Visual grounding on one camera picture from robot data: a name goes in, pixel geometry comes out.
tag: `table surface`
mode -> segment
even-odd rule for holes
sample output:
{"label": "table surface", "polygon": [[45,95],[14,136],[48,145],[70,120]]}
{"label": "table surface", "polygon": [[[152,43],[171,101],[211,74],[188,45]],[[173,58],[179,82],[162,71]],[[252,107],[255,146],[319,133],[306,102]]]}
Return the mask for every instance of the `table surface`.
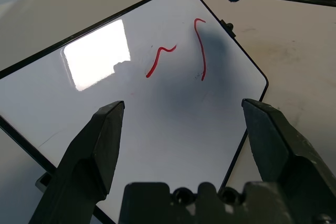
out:
{"label": "table surface", "polygon": [[[141,0],[21,0],[0,6],[0,70]],[[234,24],[280,109],[336,174],[336,8],[280,0],[204,0]],[[228,186],[261,180],[248,140]]]}

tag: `red marker line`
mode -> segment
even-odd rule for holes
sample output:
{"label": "red marker line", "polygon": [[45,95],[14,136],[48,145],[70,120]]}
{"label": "red marker line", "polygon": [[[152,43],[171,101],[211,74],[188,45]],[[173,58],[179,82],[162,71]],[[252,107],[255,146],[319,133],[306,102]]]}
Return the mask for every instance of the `red marker line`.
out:
{"label": "red marker line", "polygon": [[150,71],[148,72],[148,74],[146,75],[147,78],[149,78],[149,77],[152,75],[152,73],[154,72],[156,66],[158,65],[158,61],[159,61],[159,56],[160,56],[160,52],[161,52],[161,50],[164,50],[164,51],[166,51],[166,52],[172,52],[172,51],[174,51],[174,50],[176,49],[176,46],[177,46],[177,45],[175,45],[175,47],[173,47],[172,49],[166,49],[166,48],[164,48],[164,47],[159,47],[159,48],[158,48],[158,52],[156,53],[156,57],[155,57],[155,62],[154,62],[154,64],[153,64],[151,70],[150,70]]}
{"label": "red marker line", "polygon": [[204,54],[204,48],[203,48],[203,44],[202,44],[202,41],[201,41],[201,38],[200,38],[200,35],[198,34],[198,31],[197,31],[197,28],[196,28],[196,23],[197,21],[202,21],[204,23],[206,23],[204,20],[200,19],[200,18],[196,18],[195,21],[194,21],[194,28],[195,28],[195,32],[197,34],[197,37],[198,37],[198,41],[201,45],[201,50],[202,50],[202,56],[203,56],[203,75],[202,75],[202,81],[204,80],[204,77],[205,77],[205,72],[206,72],[206,63],[205,63],[205,54]]}

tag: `black bracket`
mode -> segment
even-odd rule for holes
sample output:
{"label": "black bracket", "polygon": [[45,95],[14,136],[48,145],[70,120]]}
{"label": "black bracket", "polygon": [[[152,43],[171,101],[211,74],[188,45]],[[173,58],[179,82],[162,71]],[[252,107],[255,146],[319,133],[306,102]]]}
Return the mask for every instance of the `black bracket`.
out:
{"label": "black bracket", "polygon": [[233,24],[232,23],[225,23],[224,20],[220,21],[221,25],[227,31],[227,33],[234,39],[236,37],[235,33],[233,32]]}

